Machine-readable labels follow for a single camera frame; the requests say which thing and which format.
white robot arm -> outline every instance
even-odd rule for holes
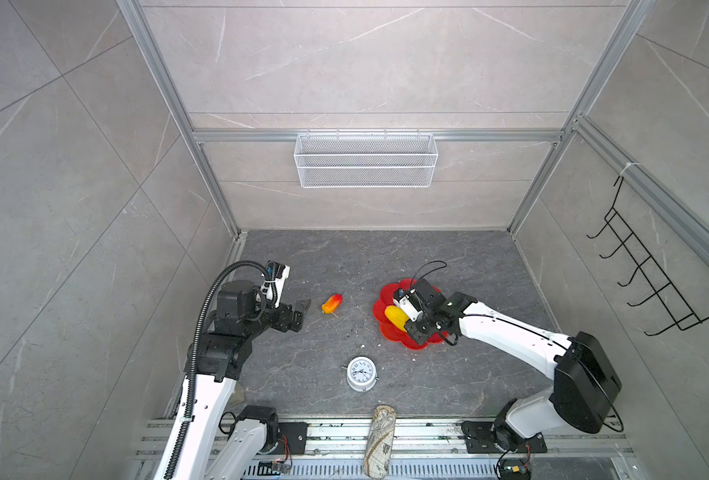
[[[228,273],[248,265],[262,270],[266,281],[260,288],[246,280],[221,286]],[[247,406],[235,418],[227,445],[208,467],[216,429],[252,351],[253,338],[269,328],[281,332],[302,328],[309,300],[297,302],[295,309],[280,303],[289,272],[289,267],[275,262],[264,268],[243,261],[219,274],[198,319],[196,340],[189,353],[189,375],[183,384],[186,395],[182,396],[155,480],[237,480],[253,456],[271,452],[278,445],[274,408]],[[216,293],[217,307],[211,311],[210,302]],[[464,293],[445,298],[423,278],[408,290],[395,292],[394,303],[407,313],[405,329],[419,344],[434,333],[450,345],[467,336],[527,362],[554,381],[553,386],[529,398],[509,401],[489,431],[476,433],[489,438],[501,451],[514,451],[539,432],[557,426],[571,425],[597,433],[610,408],[615,410],[612,402],[621,382],[599,342],[587,333],[570,337],[539,329]]]
[[[554,384],[529,398],[513,399],[497,416],[490,437],[515,450],[543,430],[571,425],[597,433],[621,390],[621,381],[596,338],[543,330],[513,319],[464,293],[448,298],[420,278],[394,293],[407,314],[408,335],[419,345],[440,334],[450,345],[467,336],[529,363]]]
[[[221,283],[239,266],[253,266],[264,274],[259,288],[246,280]],[[198,320],[190,348],[189,375],[183,382],[181,404],[154,480],[237,480],[259,452],[269,453],[278,444],[278,417],[274,408],[246,406],[235,418],[226,446],[208,467],[208,457],[227,401],[237,384],[242,365],[252,352],[255,337],[273,328],[298,332],[309,300],[295,309],[280,303],[290,267],[269,262],[264,267],[237,262],[218,275]],[[216,308],[210,303],[217,297]],[[194,389],[190,393],[190,379]]]

alarm clock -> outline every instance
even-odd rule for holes
[[[367,392],[376,385],[376,364],[366,356],[358,356],[349,362],[347,382],[358,392]]]

wall-mounted basket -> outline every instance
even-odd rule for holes
[[[437,145],[420,132],[309,133],[293,157],[304,188],[429,187]]]

black wire rack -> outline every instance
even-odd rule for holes
[[[615,180],[615,183],[613,184],[613,186],[615,187],[616,185],[618,185],[618,189],[615,191],[615,197],[613,198],[613,205],[608,210],[608,213],[605,214],[605,217],[604,217],[605,225],[602,226],[602,228],[599,230],[597,235],[594,235],[594,236],[587,235],[587,237],[592,238],[592,239],[597,238],[603,231],[605,231],[606,228],[609,228],[613,232],[615,237],[618,239],[618,241],[620,241],[621,243],[615,248],[615,250],[612,251],[612,253],[610,255],[607,255],[607,256],[600,255],[600,258],[608,259],[611,256],[615,255],[621,248],[623,248],[624,250],[626,250],[626,253],[629,254],[631,259],[637,265],[637,267],[635,268],[635,271],[631,274],[631,278],[629,279],[629,281],[626,283],[617,282],[618,285],[619,286],[629,286],[631,284],[631,282],[635,279],[635,276],[637,276],[637,273],[641,273],[642,276],[645,278],[645,281],[647,282],[649,287],[653,290],[653,293],[648,295],[643,301],[637,302],[637,303],[627,302],[626,304],[629,306],[640,306],[643,303],[645,303],[653,298],[657,298],[658,301],[661,302],[661,304],[666,309],[666,313],[669,315],[669,318],[671,318],[672,324],[667,326],[666,328],[658,331],[658,332],[655,332],[655,333],[645,332],[645,334],[647,336],[660,335],[663,332],[669,330],[670,328],[672,328],[674,326],[676,328],[678,328],[680,331],[685,331],[685,330],[693,328],[694,326],[700,325],[703,322],[709,320],[709,316],[707,316],[705,318],[700,318],[699,315],[697,313],[695,313],[695,311],[693,311],[693,308],[690,306],[690,303],[688,303],[687,300],[685,299],[685,297],[682,295],[682,293],[680,293],[677,286],[674,284],[674,282],[671,281],[671,278],[669,278],[669,275],[667,275],[666,272],[664,271],[664,269],[661,268],[661,265],[658,263],[656,258],[654,258],[653,255],[650,253],[650,251],[647,249],[647,246],[645,246],[645,244],[642,243],[642,240],[640,240],[639,236],[637,236],[637,234],[634,232],[634,230],[631,229],[629,224],[626,223],[626,220],[624,220],[624,217],[621,216],[620,213],[618,213],[618,210],[615,208],[615,202],[618,200],[618,194],[621,192],[621,186],[623,185],[623,183],[624,183],[623,177],[618,177]],[[616,218],[619,219],[620,222],[622,222],[624,224],[626,229],[628,229],[628,231],[630,232],[628,235],[621,237],[621,235],[618,234],[618,230],[610,224],[611,221]],[[637,257],[635,255],[633,255],[632,252],[629,250],[628,241],[632,240],[632,239],[637,240],[637,243],[639,243],[639,245],[641,246],[641,248],[645,252],[645,254],[643,255],[644,258],[642,260],[637,260]],[[663,276],[663,278],[664,278],[664,280],[663,280],[664,285],[663,286],[660,286],[658,288],[656,286],[654,286],[653,282],[650,279],[652,274],[648,275],[642,269],[642,267],[645,264],[650,264],[650,263],[655,264],[655,268],[657,269],[657,272]],[[674,291],[679,296],[680,300],[682,300],[682,304],[685,306],[685,315],[682,316],[679,320],[677,320],[677,318],[675,317],[675,314],[671,312],[671,309],[669,308],[669,305],[667,304],[667,302],[665,302],[664,299],[661,298],[662,293],[665,292],[665,290],[667,290],[667,289],[668,289],[668,291]],[[695,322],[691,322],[690,324],[683,326],[682,323],[690,318],[694,318]]]

gray marble wall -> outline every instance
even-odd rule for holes
[[[589,116],[709,225],[709,0],[658,0]]]
[[[143,3],[200,128],[561,127],[624,9],[622,0]]]
[[[503,229],[547,142],[439,143],[428,188],[302,188],[293,143],[213,143],[206,152],[243,228]]]
[[[196,128],[244,129],[561,128],[625,5],[143,4]],[[290,144],[208,145],[241,226],[330,229],[503,229],[548,145],[439,150],[426,190],[305,190]]]
[[[0,2],[0,478],[122,476],[228,240],[113,0]]]
[[[709,224],[709,0],[659,0],[589,116]],[[709,321],[646,336],[671,324],[663,306],[629,307],[651,289],[641,277],[626,288],[616,283],[635,265],[623,252],[599,258],[618,245],[612,234],[586,237],[601,228],[616,177],[578,139],[517,240],[563,329],[601,334],[624,382],[618,405],[627,436],[648,475],[709,478]],[[630,187],[617,207],[696,313],[709,316],[709,268]],[[685,311],[663,293],[676,315]]]

